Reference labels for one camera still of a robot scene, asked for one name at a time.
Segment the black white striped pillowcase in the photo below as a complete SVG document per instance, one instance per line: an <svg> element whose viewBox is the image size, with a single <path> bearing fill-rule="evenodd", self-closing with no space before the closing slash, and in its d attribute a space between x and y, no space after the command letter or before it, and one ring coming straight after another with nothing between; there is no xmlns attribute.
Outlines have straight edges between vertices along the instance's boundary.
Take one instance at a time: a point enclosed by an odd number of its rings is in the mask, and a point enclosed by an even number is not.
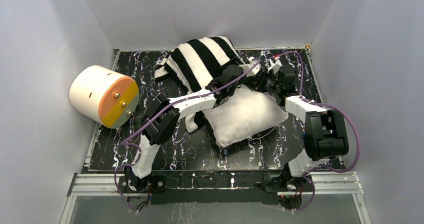
<svg viewBox="0 0 424 224"><path fill-rule="evenodd" d="M231 40L224 36L193 39L171 50L156 64L154 80L177 81L188 94L197 92L222 75L228 62L245 64Z"/></svg>

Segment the white pillow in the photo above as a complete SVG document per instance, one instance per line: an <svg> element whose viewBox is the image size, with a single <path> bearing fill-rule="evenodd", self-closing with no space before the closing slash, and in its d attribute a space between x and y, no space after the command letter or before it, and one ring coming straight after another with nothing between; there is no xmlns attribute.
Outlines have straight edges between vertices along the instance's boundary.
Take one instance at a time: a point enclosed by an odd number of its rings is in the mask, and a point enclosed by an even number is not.
<svg viewBox="0 0 424 224"><path fill-rule="evenodd" d="M203 114L213 129L216 144L223 148L276 127L289 117L272 96L244 85L227 102Z"/></svg>

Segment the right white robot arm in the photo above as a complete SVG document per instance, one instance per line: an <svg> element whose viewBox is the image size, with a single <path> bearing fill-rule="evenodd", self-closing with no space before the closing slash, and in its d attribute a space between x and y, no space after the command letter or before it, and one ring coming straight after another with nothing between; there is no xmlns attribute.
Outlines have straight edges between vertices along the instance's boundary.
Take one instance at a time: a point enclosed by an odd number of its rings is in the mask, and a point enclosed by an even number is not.
<svg viewBox="0 0 424 224"><path fill-rule="evenodd" d="M304 173L346 155L350 148L345 118L340 111L325 109L297 94L295 77L295 71L289 66L274 64L271 68L259 69L253 86L256 91L272 95L278 106L304 124L304 148L288 162L290 172L281 178L282 186L288 191L301 185Z"/></svg>

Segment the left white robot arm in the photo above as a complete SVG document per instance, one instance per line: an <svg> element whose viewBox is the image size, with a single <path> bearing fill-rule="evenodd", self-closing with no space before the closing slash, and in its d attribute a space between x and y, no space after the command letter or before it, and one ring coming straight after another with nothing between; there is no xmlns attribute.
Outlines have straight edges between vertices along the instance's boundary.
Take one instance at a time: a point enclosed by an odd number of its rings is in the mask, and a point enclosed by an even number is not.
<svg viewBox="0 0 424 224"><path fill-rule="evenodd" d="M150 183L148 175L152 172L155 156L160 146L172 137L178 121L221 106L234 94L240 81L252 70L258 69L258 64L228 65L220 77L197 92L177 98L158 97L155 104L146 110L142 127L122 142L123 145L130 145L130 140L140 135L135 160L124 167L130 186L137 192L147 190Z"/></svg>

